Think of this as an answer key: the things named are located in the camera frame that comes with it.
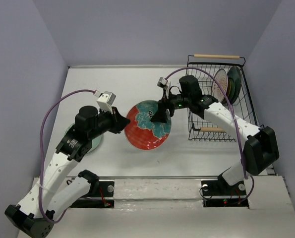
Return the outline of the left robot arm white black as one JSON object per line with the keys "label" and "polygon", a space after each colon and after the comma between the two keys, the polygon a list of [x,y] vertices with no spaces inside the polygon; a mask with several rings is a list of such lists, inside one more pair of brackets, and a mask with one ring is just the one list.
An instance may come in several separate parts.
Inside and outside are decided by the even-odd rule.
{"label": "left robot arm white black", "polygon": [[31,190],[16,205],[9,205],[5,210],[11,223],[31,238],[45,238],[74,201],[98,191],[99,178],[88,170],[80,172],[67,188],[58,190],[92,148],[93,139],[105,132],[119,134],[129,123],[116,107],[107,112],[94,106],[80,108],[75,124],[56,147],[51,161],[43,166]]}

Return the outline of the dark teal blossom plate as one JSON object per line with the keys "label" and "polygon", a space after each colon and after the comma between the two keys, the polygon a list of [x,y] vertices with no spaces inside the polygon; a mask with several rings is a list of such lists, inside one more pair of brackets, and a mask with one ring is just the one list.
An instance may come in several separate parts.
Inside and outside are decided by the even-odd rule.
{"label": "dark teal blossom plate", "polygon": [[239,68],[237,66],[232,66],[229,69],[227,76],[234,89],[234,92],[229,94],[229,101],[233,104],[237,100],[241,90],[241,74]]}

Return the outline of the light green flower plate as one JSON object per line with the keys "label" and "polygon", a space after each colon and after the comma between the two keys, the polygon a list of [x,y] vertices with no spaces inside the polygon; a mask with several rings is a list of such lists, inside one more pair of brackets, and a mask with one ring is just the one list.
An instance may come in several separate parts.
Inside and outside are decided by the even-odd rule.
{"label": "light green flower plate", "polygon": [[[72,127],[74,127],[74,123],[71,124],[71,125],[66,129],[65,134],[67,134],[68,131],[69,131]],[[100,136],[94,138],[94,139],[92,140],[92,148],[91,148],[87,153],[91,153],[91,152],[94,151],[97,147],[99,147],[100,144],[101,144],[101,142],[102,142],[102,140],[103,140],[103,135],[100,135]]]}

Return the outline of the red teal floral plate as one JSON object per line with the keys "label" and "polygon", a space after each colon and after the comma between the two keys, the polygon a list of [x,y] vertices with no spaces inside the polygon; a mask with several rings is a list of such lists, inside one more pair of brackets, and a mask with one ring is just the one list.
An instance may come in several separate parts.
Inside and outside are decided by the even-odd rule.
{"label": "red teal floral plate", "polygon": [[166,112],[167,122],[152,122],[151,119],[158,109],[158,102],[145,100],[134,105],[127,113],[130,124],[124,129],[129,143],[141,150],[153,150],[160,147],[168,138],[172,120]]}

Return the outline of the white sunburst pattern plate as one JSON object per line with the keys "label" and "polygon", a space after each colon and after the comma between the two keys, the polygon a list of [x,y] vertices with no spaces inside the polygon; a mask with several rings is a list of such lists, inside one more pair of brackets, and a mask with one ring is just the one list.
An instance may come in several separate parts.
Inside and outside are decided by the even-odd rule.
{"label": "white sunburst pattern plate", "polygon": [[224,69],[219,69],[215,76],[215,81],[212,83],[212,96],[215,97],[219,102],[222,102],[225,98],[221,88],[226,93],[228,88],[227,73]]}

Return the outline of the small yellow brown plate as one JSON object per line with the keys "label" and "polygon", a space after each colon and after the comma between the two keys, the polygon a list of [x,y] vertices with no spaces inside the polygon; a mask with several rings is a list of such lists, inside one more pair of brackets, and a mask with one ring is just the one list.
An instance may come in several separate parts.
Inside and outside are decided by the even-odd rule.
{"label": "small yellow brown plate", "polygon": [[228,78],[228,88],[227,88],[227,97],[228,97],[228,100],[229,102],[232,101],[232,98],[235,94],[235,83],[234,83],[234,80],[232,78]]}

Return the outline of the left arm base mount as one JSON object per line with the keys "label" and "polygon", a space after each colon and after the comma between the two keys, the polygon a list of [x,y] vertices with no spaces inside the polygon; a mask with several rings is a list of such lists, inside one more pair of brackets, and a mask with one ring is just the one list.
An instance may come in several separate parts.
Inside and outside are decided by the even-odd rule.
{"label": "left arm base mount", "polygon": [[73,202],[70,208],[113,208],[115,203],[114,190],[114,181],[101,180],[98,187],[92,185],[89,192]]}

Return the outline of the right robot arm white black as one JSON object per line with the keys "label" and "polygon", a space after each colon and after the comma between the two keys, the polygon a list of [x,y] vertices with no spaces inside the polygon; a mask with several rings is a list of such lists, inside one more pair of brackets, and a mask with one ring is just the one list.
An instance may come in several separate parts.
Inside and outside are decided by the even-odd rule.
{"label": "right robot arm white black", "polygon": [[168,122],[175,110],[188,108],[202,119],[221,128],[239,144],[240,161],[222,172],[217,179],[221,194],[229,194],[235,184],[246,175],[257,176],[279,158],[275,132],[266,126],[260,128],[236,116],[216,98],[202,93],[197,79],[187,75],[179,79],[179,94],[170,92],[170,82],[160,78],[157,85],[163,89],[156,113],[151,122]]}

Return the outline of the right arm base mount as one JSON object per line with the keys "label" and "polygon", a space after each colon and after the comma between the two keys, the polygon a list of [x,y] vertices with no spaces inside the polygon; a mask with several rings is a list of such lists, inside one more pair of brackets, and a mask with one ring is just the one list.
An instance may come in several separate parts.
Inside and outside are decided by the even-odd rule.
{"label": "right arm base mount", "polygon": [[219,188],[217,180],[202,180],[199,194],[205,208],[249,207],[244,181],[227,188]]}

